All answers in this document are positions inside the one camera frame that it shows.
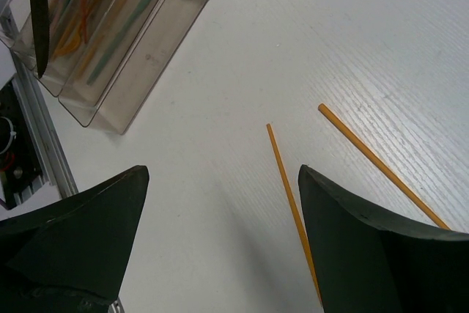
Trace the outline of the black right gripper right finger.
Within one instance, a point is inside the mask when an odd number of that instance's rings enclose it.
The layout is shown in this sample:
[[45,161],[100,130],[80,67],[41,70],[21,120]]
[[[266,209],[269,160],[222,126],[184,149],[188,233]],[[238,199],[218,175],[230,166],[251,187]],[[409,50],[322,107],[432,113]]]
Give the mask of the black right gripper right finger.
[[326,312],[466,312],[468,235],[401,216],[301,166],[306,233]]

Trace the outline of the orange chopstick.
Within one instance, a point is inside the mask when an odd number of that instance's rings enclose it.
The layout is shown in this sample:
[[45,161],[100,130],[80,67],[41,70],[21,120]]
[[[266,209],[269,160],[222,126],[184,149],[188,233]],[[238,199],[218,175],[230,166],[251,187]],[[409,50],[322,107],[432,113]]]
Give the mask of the orange chopstick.
[[278,144],[276,142],[276,138],[275,138],[275,135],[274,135],[274,132],[273,132],[273,127],[270,123],[267,123],[266,128],[267,128],[267,134],[269,136],[270,144],[271,144],[271,147],[272,147],[272,150],[273,150],[273,154],[274,154],[274,157],[276,159],[276,163],[277,163],[278,171],[279,171],[279,174],[280,174],[280,177],[281,177],[281,181],[282,181],[282,184],[283,184],[286,196],[287,196],[287,201],[288,201],[288,204],[289,204],[289,208],[290,208],[293,220],[295,222],[295,227],[296,227],[296,230],[297,230],[297,234],[298,234],[298,237],[300,239],[301,246],[303,248],[303,253],[305,255],[306,262],[307,262],[307,265],[309,267],[309,272],[311,274],[312,281],[314,283],[314,287],[315,287],[315,290],[316,290],[316,293],[317,293],[317,297],[318,297],[318,300],[320,302],[320,305],[323,306],[322,296],[321,296],[321,293],[320,293],[319,283],[318,283],[318,280],[317,280],[317,274],[316,274],[316,271],[315,271],[315,268],[314,268],[314,260],[313,260],[313,257],[311,255],[311,249],[310,249],[310,246],[309,246],[309,240],[308,240],[308,237],[307,237],[307,234],[306,234],[306,230],[305,230],[305,227],[303,225],[303,221],[302,221],[302,218],[300,216],[299,209],[297,207],[295,197],[294,197],[294,194],[292,192],[291,185],[289,183],[287,172],[286,172],[286,169],[284,167],[284,163],[283,163],[282,158],[281,158],[281,153],[279,151]]
[[435,211],[426,205],[364,142],[359,139],[324,103],[318,105],[318,111],[350,141],[385,177],[390,180],[419,210],[434,224],[446,230],[450,227]]

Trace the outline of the teal plastic knife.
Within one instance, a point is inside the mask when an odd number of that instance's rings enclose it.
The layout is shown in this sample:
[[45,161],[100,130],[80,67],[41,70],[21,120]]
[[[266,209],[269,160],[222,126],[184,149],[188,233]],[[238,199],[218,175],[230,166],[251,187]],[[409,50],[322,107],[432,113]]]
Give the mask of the teal plastic knife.
[[108,45],[104,54],[101,56],[99,62],[96,64],[94,70],[92,71],[90,77],[86,80],[86,85],[91,86],[98,78],[98,76],[103,71],[104,67],[107,65],[108,61],[113,56],[115,50],[119,47],[120,43],[125,38],[125,35],[130,30],[131,26],[136,22],[136,20],[141,16],[143,11],[149,6],[149,3],[152,0],[139,0],[135,9],[129,15],[128,19],[125,21],[122,28],[113,38],[112,42]]

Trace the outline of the black plastic knife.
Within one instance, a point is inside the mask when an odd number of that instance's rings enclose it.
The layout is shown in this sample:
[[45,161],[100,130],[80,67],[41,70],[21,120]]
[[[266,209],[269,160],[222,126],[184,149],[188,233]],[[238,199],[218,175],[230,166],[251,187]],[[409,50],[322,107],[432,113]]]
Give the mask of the black plastic knife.
[[48,0],[29,0],[32,17],[34,50],[37,62],[37,75],[42,78],[48,65],[50,45],[50,25],[48,20]]

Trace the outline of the orange plastic knife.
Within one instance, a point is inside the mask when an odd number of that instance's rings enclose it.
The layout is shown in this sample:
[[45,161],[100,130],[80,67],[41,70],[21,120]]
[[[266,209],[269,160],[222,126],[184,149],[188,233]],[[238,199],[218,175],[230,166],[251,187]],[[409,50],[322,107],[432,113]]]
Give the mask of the orange plastic knife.
[[89,63],[92,61],[94,58],[100,44],[102,41],[105,39],[108,31],[111,29],[115,18],[120,14],[123,6],[125,5],[127,0],[115,0],[106,14],[105,20],[102,23],[99,33],[97,34],[95,40],[92,43],[91,48],[87,51],[85,58],[82,60],[82,63],[78,69],[77,75],[78,77],[81,77],[84,73],[84,71],[87,69],[89,66]]

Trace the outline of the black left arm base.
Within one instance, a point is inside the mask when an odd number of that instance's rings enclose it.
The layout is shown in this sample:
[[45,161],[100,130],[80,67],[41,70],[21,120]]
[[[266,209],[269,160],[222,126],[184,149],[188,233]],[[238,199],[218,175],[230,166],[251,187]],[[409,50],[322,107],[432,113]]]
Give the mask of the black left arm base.
[[11,82],[1,89],[1,208],[11,210],[41,185],[43,171]]

